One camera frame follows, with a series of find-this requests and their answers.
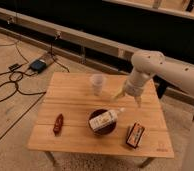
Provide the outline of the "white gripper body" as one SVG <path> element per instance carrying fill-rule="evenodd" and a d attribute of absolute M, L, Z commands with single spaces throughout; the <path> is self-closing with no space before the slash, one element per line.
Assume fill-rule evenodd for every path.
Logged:
<path fill-rule="evenodd" d="M 149 75 L 133 70 L 123 85 L 123 91 L 130 96 L 141 96 L 144 91 L 144 86 L 149 79 Z"/>

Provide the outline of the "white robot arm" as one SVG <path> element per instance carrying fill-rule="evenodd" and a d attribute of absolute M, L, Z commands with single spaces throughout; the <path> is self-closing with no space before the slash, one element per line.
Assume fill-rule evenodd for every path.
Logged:
<path fill-rule="evenodd" d="M 131 57 L 133 69 L 114 99 L 126 94 L 141 106 L 145 84 L 155 75 L 194 97 L 194 65 L 167 60 L 159 51 L 138 50 Z"/>

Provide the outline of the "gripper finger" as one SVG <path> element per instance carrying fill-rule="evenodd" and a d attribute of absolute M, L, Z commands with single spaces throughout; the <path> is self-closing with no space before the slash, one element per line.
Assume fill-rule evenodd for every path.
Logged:
<path fill-rule="evenodd" d="M 119 99 L 119 98 L 122 98 L 122 97 L 124 97 L 125 96 L 125 92 L 123 91 L 123 90 L 121 90 L 121 91 L 119 91 L 119 92 L 117 92 L 114 96 L 113 96 L 113 100 L 115 101 L 115 100 L 117 100 L 117 99 Z"/>
<path fill-rule="evenodd" d="M 137 102 L 138 107 L 141 108 L 141 103 L 142 103 L 141 96 L 135 97 L 135 100 Z"/>

